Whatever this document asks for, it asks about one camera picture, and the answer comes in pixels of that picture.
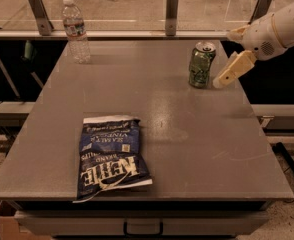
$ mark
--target desk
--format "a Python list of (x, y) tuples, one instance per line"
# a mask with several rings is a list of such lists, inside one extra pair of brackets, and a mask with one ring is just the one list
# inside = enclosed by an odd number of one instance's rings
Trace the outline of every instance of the desk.
[[(294, 197), (239, 82), (188, 84), (195, 43), (90, 42), (87, 65), (65, 49), (0, 169), (0, 200), (19, 208), (21, 224), (56, 236), (140, 235), (139, 225), (148, 235), (235, 236)], [(227, 60), (214, 43), (211, 80)], [(141, 119), (153, 185), (74, 204), (82, 120), (111, 114)]]

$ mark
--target green can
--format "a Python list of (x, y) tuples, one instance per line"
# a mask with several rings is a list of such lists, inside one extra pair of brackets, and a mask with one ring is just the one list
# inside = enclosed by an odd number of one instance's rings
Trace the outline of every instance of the green can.
[(189, 63), (189, 84), (196, 88), (205, 88), (209, 83), (210, 66), (216, 56), (213, 43), (202, 41), (196, 44)]

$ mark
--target bottle cap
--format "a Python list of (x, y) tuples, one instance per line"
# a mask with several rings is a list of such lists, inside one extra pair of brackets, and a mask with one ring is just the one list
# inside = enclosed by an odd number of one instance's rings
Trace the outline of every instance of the bottle cap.
[(64, 5), (72, 5), (74, 0), (63, 0)]

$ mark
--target black handle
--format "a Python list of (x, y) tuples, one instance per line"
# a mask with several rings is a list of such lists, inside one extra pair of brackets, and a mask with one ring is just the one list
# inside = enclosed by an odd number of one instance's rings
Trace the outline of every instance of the black handle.
[(132, 234), (127, 231), (127, 222), (124, 222), (124, 235), (127, 237), (159, 237), (163, 234), (164, 225), (162, 222), (159, 222), (159, 232), (156, 234)]

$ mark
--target plastic water bottle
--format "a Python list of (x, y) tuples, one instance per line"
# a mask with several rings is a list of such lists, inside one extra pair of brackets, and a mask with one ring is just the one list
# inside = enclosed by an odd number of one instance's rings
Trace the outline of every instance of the plastic water bottle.
[(63, 0), (63, 3), (63, 23), (71, 54), (75, 62), (88, 63), (90, 61), (90, 50), (81, 11), (74, 0)]

